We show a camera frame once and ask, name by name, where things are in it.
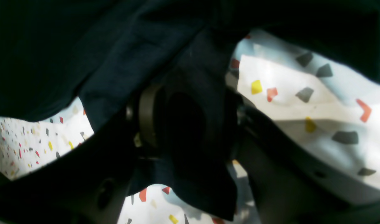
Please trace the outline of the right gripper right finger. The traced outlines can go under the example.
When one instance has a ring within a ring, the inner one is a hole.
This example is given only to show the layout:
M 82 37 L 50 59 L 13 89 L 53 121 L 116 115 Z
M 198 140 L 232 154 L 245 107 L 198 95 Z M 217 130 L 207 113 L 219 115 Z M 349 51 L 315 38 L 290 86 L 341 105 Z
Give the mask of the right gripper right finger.
M 380 224 L 380 190 L 312 157 L 240 94 L 231 100 L 234 157 L 248 174 L 262 224 Z

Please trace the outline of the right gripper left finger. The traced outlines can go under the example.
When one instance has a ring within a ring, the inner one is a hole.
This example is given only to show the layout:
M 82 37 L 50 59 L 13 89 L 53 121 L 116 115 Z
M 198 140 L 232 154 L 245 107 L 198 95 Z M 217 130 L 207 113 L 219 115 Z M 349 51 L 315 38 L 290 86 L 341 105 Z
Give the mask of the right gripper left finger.
M 77 149 L 13 182 L 0 174 L 0 222 L 116 224 L 137 162 L 161 155 L 164 102 L 150 84 Z

